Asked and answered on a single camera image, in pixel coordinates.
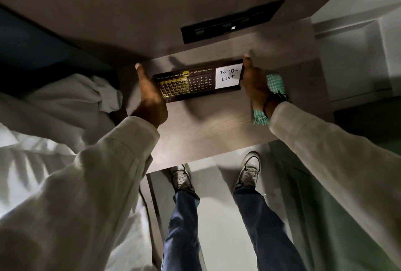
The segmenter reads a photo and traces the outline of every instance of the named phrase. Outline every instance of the person's left hand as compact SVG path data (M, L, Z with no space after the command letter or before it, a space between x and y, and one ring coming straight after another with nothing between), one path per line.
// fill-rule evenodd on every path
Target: person's left hand
M155 82L147 76L140 63L135 65L138 72L139 87L141 90L141 102L132 116L140 117L158 128L167 120L168 111L162 92Z

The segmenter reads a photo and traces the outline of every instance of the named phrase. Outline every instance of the white card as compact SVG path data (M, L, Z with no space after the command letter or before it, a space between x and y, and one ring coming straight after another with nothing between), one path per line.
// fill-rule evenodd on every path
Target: white card
M237 86L241 76L242 63L216 68L216 89Z

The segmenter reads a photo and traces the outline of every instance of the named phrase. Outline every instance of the long-sleeved shirt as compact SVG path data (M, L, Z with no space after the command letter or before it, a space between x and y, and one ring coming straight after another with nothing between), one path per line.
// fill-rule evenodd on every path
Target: long-sleeved shirt
M283 102L270 130L401 267L401 157ZM103 270L158 140L128 117L0 220L3 270Z

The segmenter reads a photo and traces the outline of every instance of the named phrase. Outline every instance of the pants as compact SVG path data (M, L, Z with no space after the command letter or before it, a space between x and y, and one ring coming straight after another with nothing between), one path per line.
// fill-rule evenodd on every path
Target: pants
M302 259L284 231L284 223L253 187L234 191L258 260L259 271L305 271ZM176 203L164 244L162 271L200 271L199 197L191 191L174 195Z

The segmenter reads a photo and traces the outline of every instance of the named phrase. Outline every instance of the black electrical panel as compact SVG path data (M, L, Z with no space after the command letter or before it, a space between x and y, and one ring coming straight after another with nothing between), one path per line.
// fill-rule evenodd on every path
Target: black electrical panel
M184 44L217 37L270 21L284 0L259 5L246 11L181 27Z

